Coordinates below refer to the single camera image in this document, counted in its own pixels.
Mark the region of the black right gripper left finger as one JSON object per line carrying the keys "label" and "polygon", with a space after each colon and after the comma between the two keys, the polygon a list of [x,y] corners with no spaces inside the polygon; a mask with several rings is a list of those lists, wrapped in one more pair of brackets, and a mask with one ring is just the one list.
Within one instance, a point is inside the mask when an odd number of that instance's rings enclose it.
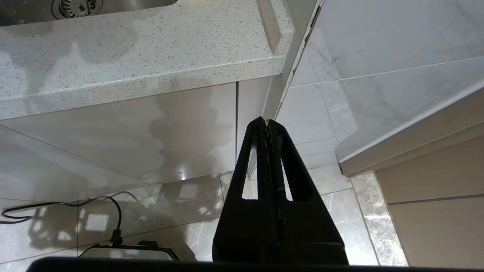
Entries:
{"label": "black right gripper left finger", "polygon": [[[242,197],[252,148],[258,163],[258,199]],[[216,262],[280,263],[281,163],[274,155],[271,129],[263,117],[250,122],[233,171],[213,238]]]}

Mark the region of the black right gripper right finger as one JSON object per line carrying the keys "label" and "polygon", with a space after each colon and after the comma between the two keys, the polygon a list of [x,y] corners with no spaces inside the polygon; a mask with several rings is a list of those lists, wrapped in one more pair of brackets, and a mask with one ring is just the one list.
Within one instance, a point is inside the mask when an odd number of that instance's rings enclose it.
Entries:
{"label": "black right gripper right finger", "polygon": [[344,241],[285,127],[268,121],[276,239],[285,261],[348,265]]}

